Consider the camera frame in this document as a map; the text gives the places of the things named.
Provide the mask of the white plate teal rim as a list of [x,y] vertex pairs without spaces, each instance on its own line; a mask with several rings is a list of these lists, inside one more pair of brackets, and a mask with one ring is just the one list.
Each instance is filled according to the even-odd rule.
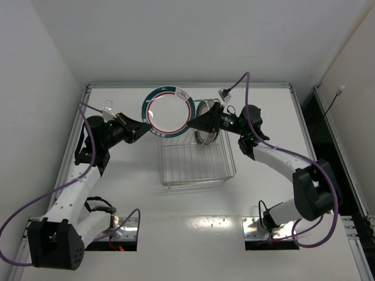
[[[207,101],[208,108],[211,109],[211,107],[214,105],[214,103],[215,103],[214,100],[208,100]],[[214,142],[216,140],[216,138],[217,138],[217,133],[209,133],[204,144],[209,145],[212,142]]]

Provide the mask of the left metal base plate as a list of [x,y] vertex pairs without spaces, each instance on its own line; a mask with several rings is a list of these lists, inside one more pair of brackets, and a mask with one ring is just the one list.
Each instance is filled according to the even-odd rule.
[[125,217],[115,216],[112,218],[111,227],[99,234],[94,241],[103,241],[109,237],[113,238],[115,242],[135,241],[137,239],[138,223],[138,217],[131,217],[125,220]]

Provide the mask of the green red striped plate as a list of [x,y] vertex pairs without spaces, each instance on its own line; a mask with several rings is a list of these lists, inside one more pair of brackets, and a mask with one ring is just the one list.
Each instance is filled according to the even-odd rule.
[[194,99],[183,89],[165,85],[151,91],[141,107],[142,121],[160,138],[175,138],[188,131],[196,116]]
[[[196,117],[199,118],[201,115],[204,115],[207,111],[209,111],[207,101],[203,100],[203,101],[199,102],[199,104],[197,106],[197,110],[196,110]],[[205,140],[206,140],[208,134],[212,133],[212,132],[206,132],[206,131],[201,130],[202,128],[206,128],[206,129],[208,128],[207,122],[199,121],[198,124],[199,124],[200,129],[195,131],[196,143],[198,145],[205,145],[204,143],[205,143]]]

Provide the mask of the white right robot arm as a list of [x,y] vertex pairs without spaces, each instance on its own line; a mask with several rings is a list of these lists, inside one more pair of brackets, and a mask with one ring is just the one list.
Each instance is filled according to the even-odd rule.
[[206,113],[187,124],[198,131],[221,130],[239,135],[238,145],[244,155],[267,165],[292,183],[293,198],[265,209],[258,220],[264,231],[273,232],[290,221],[314,221],[329,211],[333,211],[333,223],[337,223],[342,194],[331,165],[323,159],[314,162],[269,144],[269,137],[261,130],[263,120],[258,107],[246,105],[236,116],[225,113],[223,106],[215,102]]

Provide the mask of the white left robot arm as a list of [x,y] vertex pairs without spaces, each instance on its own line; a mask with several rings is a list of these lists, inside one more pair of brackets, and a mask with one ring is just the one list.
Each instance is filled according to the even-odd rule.
[[62,189],[50,210],[27,231],[32,265],[36,268],[76,270],[84,251],[102,232],[111,228],[114,207],[94,207],[87,218],[79,216],[88,195],[110,160],[109,150],[120,142],[132,144],[151,129],[122,113],[106,121],[87,118],[74,151],[73,183]]

